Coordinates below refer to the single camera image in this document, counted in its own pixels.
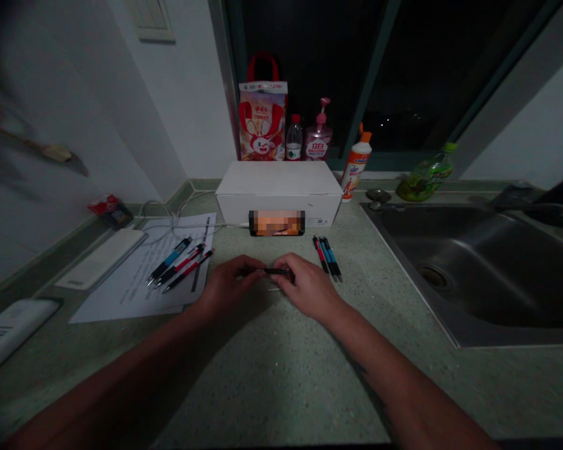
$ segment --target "water bottle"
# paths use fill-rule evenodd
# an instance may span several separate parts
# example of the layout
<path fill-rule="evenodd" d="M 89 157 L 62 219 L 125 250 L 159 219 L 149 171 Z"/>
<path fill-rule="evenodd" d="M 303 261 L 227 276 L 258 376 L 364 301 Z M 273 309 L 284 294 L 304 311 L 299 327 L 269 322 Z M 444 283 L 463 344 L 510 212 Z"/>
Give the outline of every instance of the water bottle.
<path fill-rule="evenodd" d="M 286 134 L 286 161 L 300 161 L 302 148 L 302 128 L 300 114 L 292 114 L 292 124 Z"/>

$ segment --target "paper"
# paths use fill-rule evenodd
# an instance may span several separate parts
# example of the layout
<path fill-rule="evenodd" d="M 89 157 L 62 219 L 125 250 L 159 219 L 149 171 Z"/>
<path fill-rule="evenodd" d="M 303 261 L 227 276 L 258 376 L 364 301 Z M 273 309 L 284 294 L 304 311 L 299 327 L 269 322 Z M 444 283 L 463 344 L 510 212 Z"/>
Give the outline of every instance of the paper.
<path fill-rule="evenodd" d="M 195 302 L 202 294 L 209 260 L 198 266 L 166 294 L 162 294 L 162 291 L 168 283 L 153 289 L 153 285 L 146 285 L 146 279 L 183 238 L 191 236 L 192 242 L 177 259 L 178 264 L 184 259 L 185 254 L 199 243 L 205 244 L 203 253 L 209 251 L 213 245 L 216 218 L 217 214 L 213 212 L 176 219 L 176 224 L 179 226 L 196 225 L 196 227 L 175 229 L 160 241 L 136 249 L 89 295 L 69 323 L 180 313 L 184 305 Z M 168 227 L 170 224 L 168 218 L 148 221 L 144 226 L 148 234 L 145 242 L 149 244 L 166 234 L 170 230 Z M 157 225 L 167 227 L 151 228 Z"/>

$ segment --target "white cardboard box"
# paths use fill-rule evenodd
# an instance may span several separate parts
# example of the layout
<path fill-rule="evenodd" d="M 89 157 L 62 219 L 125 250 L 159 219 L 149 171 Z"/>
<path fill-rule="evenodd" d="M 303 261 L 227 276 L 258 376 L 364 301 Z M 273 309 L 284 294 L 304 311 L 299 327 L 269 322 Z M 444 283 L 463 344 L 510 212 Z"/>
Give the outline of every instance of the white cardboard box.
<path fill-rule="evenodd" d="M 217 192 L 223 219 L 248 222 L 249 211 L 304 211 L 306 226 L 330 227 L 342 188 L 323 161 L 234 161 Z"/>

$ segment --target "white device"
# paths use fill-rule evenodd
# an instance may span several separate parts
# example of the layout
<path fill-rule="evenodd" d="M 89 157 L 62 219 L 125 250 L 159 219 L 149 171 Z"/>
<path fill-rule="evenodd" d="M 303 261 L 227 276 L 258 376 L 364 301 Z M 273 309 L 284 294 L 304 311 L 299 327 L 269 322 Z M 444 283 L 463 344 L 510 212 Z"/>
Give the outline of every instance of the white device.
<path fill-rule="evenodd" d="M 0 364 L 58 309 L 53 300 L 25 299 L 0 313 Z"/>
<path fill-rule="evenodd" d="M 140 230 L 123 228 L 55 283 L 85 291 L 97 287 L 146 239 Z"/>
<path fill-rule="evenodd" d="M 234 161 L 217 192 L 226 223 L 249 211 L 304 211 L 308 227 L 330 227 L 342 188 L 324 161 Z"/>

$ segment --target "blue pen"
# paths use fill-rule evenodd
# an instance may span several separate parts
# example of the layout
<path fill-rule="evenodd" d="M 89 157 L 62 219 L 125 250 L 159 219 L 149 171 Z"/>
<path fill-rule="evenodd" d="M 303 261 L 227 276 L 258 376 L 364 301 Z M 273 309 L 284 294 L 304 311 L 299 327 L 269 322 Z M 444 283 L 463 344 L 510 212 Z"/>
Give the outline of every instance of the blue pen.
<path fill-rule="evenodd" d="M 330 268 L 330 273 L 332 274 L 333 280 L 337 283 L 338 278 L 336 277 L 335 269 L 332 265 L 332 257 L 330 256 L 329 252 L 327 251 L 327 247 L 323 244 L 323 238 L 319 237 L 319 245 L 321 246 L 321 250 L 323 251 L 323 255 L 325 256 L 325 260 L 327 261 L 327 265 Z"/>
<path fill-rule="evenodd" d="M 336 262 L 336 257 L 333 255 L 332 246 L 330 245 L 330 241 L 327 240 L 327 237 L 324 237 L 323 240 L 325 241 L 325 247 L 327 247 L 327 253 L 330 254 L 330 258 L 332 259 L 332 264 L 333 264 L 333 268 L 336 270 L 336 275 L 338 276 L 338 279 L 340 281 L 342 281 L 342 272 L 340 272 L 340 266 Z"/>
<path fill-rule="evenodd" d="M 191 237 L 186 237 L 182 242 L 180 242 L 177 247 L 173 249 L 171 254 L 167 256 L 161 264 L 150 274 L 150 277 L 146 280 L 146 283 L 150 286 L 155 279 L 158 279 L 166 270 L 167 267 L 173 264 L 173 262 L 180 256 L 181 253 L 186 249 L 187 246 L 192 242 Z"/>

